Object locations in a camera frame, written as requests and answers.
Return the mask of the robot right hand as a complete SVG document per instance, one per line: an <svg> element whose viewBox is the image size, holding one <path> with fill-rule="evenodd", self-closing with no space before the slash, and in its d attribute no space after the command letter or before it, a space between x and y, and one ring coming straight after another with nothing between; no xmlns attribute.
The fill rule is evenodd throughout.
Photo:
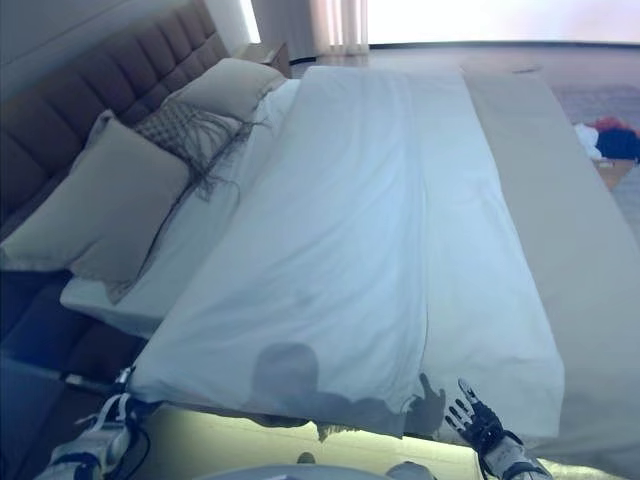
<svg viewBox="0 0 640 480"><path fill-rule="evenodd" d="M465 401L456 398L448 407L446 423L477 453L491 451L506 436L501 421L463 378L458 379L458 387Z"/></svg>

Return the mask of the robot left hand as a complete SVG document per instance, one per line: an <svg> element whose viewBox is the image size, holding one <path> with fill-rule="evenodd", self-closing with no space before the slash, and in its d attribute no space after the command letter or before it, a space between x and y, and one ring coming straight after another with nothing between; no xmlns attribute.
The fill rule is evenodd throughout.
<svg viewBox="0 0 640 480"><path fill-rule="evenodd" d="M135 369L135 366L125 367L111 387L110 394L115 397L115 401L106 417L109 427L136 426L143 420L144 404L129 392L129 383Z"/></svg>

